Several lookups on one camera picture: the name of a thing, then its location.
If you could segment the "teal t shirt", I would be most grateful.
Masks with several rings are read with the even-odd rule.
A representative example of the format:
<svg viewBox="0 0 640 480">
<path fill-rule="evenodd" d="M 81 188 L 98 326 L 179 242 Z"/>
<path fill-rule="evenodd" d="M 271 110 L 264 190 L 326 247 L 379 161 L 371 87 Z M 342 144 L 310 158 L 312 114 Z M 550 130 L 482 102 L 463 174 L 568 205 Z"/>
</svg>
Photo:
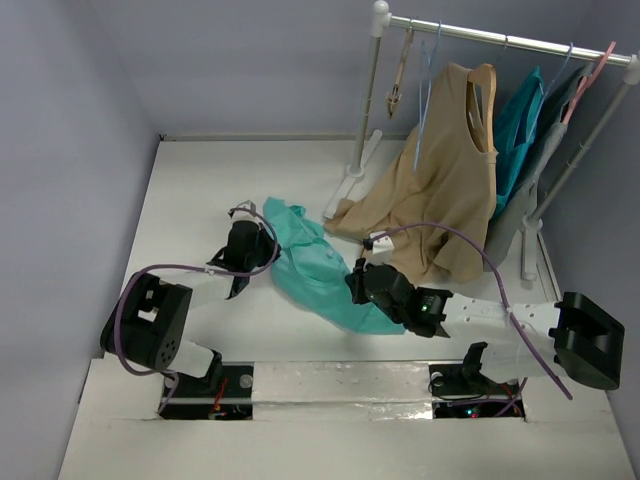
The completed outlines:
<svg viewBox="0 0 640 480">
<path fill-rule="evenodd" d="M 327 241 L 324 228 L 307 218 L 304 207 L 269 197 L 263 214 L 274 227 L 281 249 L 271 267 L 272 280 L 290 300 L 351 333 L 405 333 L 403 326 L 393 323 L 373 304 L 352 302 L 345 282 L 350 269 Z"/>
</svg>

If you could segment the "light blue wire hanger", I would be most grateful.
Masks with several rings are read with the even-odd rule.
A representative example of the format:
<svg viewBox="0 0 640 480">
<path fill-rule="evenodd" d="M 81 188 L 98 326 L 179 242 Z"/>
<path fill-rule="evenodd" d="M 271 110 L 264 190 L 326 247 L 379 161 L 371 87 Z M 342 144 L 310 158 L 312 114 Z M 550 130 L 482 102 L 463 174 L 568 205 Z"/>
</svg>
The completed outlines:
<svg viewBox="0 0 640 480">
<path fill-rule="evenodd" d="M 437 56 L 442 32 L 442 21 L 437 22 L 435 41 L 430 50 L 427 43 L 422 40 L 420 43 L 418 60 L 418 118 L 416 125 L 411 132 L 414 140 L 412 173 L 416 174 L 420 163 L 422 151 L 422 140 L 426 127 L 426 120 L 429 113 L 432 88 L 433 88 L 433 64 Z"/>
</svg>

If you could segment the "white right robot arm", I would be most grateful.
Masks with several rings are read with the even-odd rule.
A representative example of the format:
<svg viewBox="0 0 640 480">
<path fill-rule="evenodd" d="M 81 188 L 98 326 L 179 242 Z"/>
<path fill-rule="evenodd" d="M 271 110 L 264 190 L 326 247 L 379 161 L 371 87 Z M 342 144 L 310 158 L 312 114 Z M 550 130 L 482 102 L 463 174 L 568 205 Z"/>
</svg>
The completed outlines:
<svg viewBox="0 0 640 480">
<path fill-rule="evenodd" d="M 587 296 L 514 304 L 415 287 L 394 267 L 360 259 L 345 278 L 356 304 L 424 338 L 468 343 L 460 379 L 470 391 L 524 377 L 566 376 L 596 390 L 620 386 L 625 328 Z"/>
</svg>

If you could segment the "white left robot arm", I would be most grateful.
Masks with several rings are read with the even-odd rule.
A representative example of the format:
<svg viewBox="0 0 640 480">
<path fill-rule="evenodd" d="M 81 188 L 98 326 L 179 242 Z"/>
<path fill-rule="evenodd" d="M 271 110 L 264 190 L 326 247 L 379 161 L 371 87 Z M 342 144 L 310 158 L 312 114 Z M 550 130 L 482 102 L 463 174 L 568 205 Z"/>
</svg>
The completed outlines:
<svg viewBox="0 0 640 480">
<path fill-rule="evenodd" d="M 205 265 L 152 265 L 134 273 L 103 327 L 101 348 L 133 375 L 170 378 L 172 391 L 186 383 L 201 395 L 218 393 L 221 354 L 183 339 L 188 314 L 238 297 L 279 255 L 266 219 L 234 220 L 226 245 Z"/>
</svg>

